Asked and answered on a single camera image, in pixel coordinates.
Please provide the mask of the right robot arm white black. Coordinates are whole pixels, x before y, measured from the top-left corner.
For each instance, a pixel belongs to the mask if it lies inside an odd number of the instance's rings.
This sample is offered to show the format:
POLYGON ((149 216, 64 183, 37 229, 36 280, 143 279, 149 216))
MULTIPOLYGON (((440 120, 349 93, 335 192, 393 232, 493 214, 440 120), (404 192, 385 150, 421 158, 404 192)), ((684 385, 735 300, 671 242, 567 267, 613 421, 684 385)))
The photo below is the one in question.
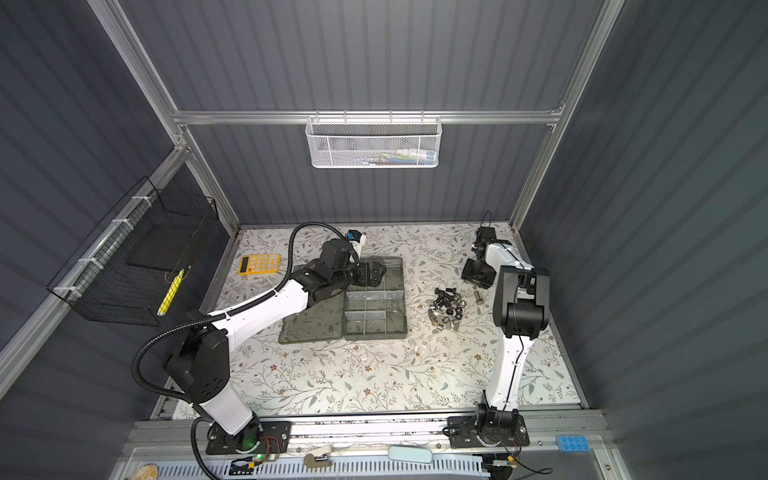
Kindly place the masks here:
POLYGON ((475 428, 483 433, 516 433, 526 361, 550 321, 550 275, 520 259, 492 226, 478 227, 472 251, 476 257, 466 261, 461 278, 494 290, 492 320, 500 334, 494 369, 477 405, 475 428))

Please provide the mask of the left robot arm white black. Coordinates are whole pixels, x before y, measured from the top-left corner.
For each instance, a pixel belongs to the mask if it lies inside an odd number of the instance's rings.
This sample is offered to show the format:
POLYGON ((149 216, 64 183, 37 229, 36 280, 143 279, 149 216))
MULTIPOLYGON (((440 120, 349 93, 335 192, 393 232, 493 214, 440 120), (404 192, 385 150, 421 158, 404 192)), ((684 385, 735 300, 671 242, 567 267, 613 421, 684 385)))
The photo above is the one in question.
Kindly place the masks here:
POLYGON ((246 340, 288 316, 299 314, 349 286, 377 287, 387 272, 380 261, 360 259, 362 238, 326 241, 320 256, 296 268, 286 260, 286 275, 264 294, 211 313, 191 326, 165 364, 183 400, 227 435, 257 427, 254 411, 236 391, 230 357, 246 340))

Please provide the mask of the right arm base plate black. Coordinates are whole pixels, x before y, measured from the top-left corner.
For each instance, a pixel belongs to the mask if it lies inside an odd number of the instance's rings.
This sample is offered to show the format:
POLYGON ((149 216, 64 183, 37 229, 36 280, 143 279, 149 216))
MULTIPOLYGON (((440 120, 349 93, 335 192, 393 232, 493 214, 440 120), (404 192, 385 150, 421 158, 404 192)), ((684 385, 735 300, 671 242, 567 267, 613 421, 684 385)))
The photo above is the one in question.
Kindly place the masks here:
POLYGON ((518 411, 503 412, 499 424, 491 420, 480 421, 476 416, 449 417, 442 434, 448 438, 450 446, 454 449, 516 449, 530 445, 528 428, 518 411))

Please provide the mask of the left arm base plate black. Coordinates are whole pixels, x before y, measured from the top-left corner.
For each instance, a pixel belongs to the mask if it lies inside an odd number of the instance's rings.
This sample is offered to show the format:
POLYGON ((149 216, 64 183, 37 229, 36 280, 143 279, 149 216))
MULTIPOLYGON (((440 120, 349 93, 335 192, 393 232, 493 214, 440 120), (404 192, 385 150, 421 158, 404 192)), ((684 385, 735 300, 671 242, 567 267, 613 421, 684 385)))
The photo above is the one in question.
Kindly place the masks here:
POLYGON ((207 432, 207 455, 277 455, 287 451, 293 424, 287 421, 251 421, 237 434, 213 423, 207 432))

